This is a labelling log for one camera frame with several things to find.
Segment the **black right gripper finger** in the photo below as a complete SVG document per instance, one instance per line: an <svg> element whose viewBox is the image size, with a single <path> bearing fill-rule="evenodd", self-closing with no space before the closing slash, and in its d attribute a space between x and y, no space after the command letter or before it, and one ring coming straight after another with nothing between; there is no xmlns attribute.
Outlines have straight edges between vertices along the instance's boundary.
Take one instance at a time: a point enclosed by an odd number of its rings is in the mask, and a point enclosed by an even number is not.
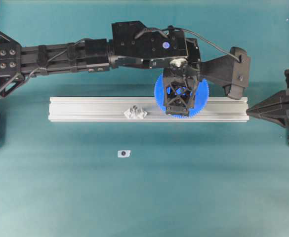
<svg viewBox="0 0 289 237"><path fill-rule="evenodd" d="M251 108L247 109L247 112L263 112L270 111L272 109L280 109L282 106L289 105L289 89L281 90L267 99L257 103Z"/></svg>
<svg viewBox="0 0 289 237"><path fill-rule="evenodd" d="M247 109L247 115L257 119L263 119L272 123L275 123L281 127L289 126L289 109Z"/></svg>

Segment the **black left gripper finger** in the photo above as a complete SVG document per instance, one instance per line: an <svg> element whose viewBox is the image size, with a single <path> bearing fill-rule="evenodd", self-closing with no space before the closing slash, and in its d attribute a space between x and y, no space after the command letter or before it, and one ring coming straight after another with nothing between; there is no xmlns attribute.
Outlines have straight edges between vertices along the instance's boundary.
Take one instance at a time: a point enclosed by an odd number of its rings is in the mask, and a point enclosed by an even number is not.
<svg viewBox="0 0 289 237"><path fill-rule="evenodd" d="M183 68L182 82L184 95L184 109L183 116L189 116L189 109L194 108L195 94L199 85L199 71L196 68L187 66Z"/></svg>
<svg viewBox="0 0 289 237"><path fill-rule="evenodd" d="M180 92L176 92L183 86L182 77L172 72L170 68L163 71L163 92L166 114L183 114L184 104L180 99Z"/></svg>

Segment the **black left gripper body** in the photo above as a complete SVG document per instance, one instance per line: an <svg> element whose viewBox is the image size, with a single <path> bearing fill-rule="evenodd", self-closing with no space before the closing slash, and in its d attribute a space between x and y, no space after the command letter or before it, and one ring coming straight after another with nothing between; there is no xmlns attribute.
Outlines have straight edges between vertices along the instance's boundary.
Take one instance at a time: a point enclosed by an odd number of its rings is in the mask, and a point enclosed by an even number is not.
<svg viewBox="0 0 289 237"><path fill-rule="evenodd" d="M198 42L187 38L182 30L171 28L165 33L146 27L140 21L112 24L113 38L108 42L109 67L138 69L170 68L174 59L184 59L191 68L200 70Z"/></svg>

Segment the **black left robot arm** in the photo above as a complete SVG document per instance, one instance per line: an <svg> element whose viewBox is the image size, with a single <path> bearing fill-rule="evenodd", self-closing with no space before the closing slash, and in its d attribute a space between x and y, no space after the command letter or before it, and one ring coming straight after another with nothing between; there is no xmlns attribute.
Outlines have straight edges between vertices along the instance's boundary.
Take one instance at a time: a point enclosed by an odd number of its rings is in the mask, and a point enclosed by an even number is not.
<svg viewBox="0 0 289 237"><path fill-rule="evenodd" d="M112 34L110 40L23 47L0 31L0 99L37 76L161 68L166 113L188 116L200 81L197 41L182 29L149 28L140 21L114 23Z"/></svg>

